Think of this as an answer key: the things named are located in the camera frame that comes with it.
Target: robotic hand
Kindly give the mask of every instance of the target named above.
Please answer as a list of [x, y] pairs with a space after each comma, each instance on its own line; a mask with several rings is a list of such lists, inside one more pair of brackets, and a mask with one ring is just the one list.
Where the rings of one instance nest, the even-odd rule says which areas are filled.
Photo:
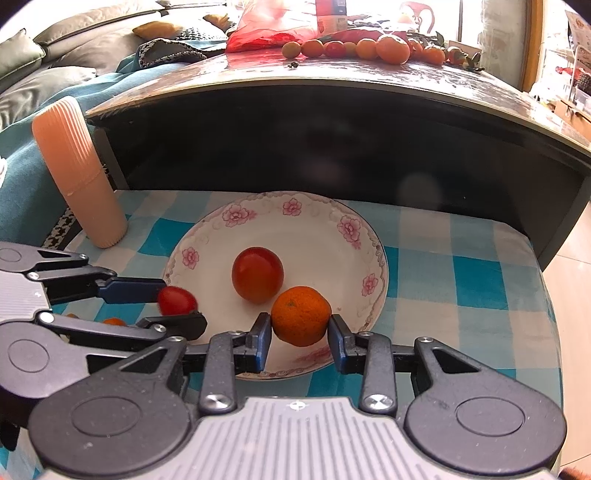
[[[340, 373], [363, 375], [359, 408], [344, 397], [241, 406], [235, 375], [264, 369], [266, 313], [249, 332], [188, 345], [205, 330], [199, 313], [129, 328], [51, 312], [90, 296], [154, 301], [163, 286], [0, 243], [0, 434], [6, 445], [27, 427], [46, 480], [553, 478], [545, 468], [566, 437], [558, 406], [432, 338], [392, 345], [334, 315], [330, 349]], [[203, 373], [199, 393], [192, 372]], [[406, 412], [395, 372], [413, 381]]]

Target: cherry tomato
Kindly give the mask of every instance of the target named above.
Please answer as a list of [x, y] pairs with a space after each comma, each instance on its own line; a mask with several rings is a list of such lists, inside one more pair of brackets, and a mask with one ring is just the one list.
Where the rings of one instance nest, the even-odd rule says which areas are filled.
[[266, 248], [247, 248], [234, 260], [232, 284], [243, 299], [255, 304], [265, 303], [277, 295], [283, 285], [281, 260]]
[[347, 55], [347, 47], [345, 47], [345, 44], [341, 41], [329, 41], [324, 45], [324, 53], [327, 57], [340, 59]]
[[115, 318], [115, 317], [103, 320], [103, 323], [106, 323], [107, 325], [119, 325], [121, 327], [127, 326], [127, 324], [123, 320]]
[[158, 308], [162, 315], [188, 315], [198, 306], [193, 294], [184, 288], [166, 286], [158, 292]]

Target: table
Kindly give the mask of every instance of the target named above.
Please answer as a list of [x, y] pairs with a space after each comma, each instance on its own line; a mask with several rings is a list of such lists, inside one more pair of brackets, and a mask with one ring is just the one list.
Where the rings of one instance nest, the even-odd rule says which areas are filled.
[[[105, 250], [83, 232], [68, 250], [134, 277], [160, 277], [180, 238], [207, 213], [245, 196], [229, 192], [121, 191], [129, 220], [123, 240]], [[412, 345], [434, 337], [562, 405], [556, 320], [529, 240], [508, 225], [441, 212], [344, 202], [363, 216], [382, 241], [389, 265], [388, 298], [374, 332]], [[154, 304], [108, 305], [87, 299], [54, 306], [57, 313], [134, 323], [158, 315]], [[200, 375], [191, 386], [199, 388]], [[402, 410], [414, 398], [408, 374], [397, 374]], [[356, 404], [360, 375], [334, 366], [288, 380], [237, 380], [249, 395], [349, 396]], [[15, 452], [0, 450], [0, 475], [31, 480], [40, 470], [26, 434]]]

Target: ribbed plastic cup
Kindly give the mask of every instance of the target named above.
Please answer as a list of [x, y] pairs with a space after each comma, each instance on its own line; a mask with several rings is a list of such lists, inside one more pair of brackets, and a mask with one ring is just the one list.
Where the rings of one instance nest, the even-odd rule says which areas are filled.
[[127, 219], [103, 170], [80, 105], [68, 96], [33, 119], [33, 136], [57, 188], [99, 248], [115, 245]]

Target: box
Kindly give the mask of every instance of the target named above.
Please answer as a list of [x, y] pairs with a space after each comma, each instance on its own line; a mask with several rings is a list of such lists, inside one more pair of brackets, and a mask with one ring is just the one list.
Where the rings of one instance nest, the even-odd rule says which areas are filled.
[[316, 0], [318, 32], [321, 36], [347, 29], [346, 0]]

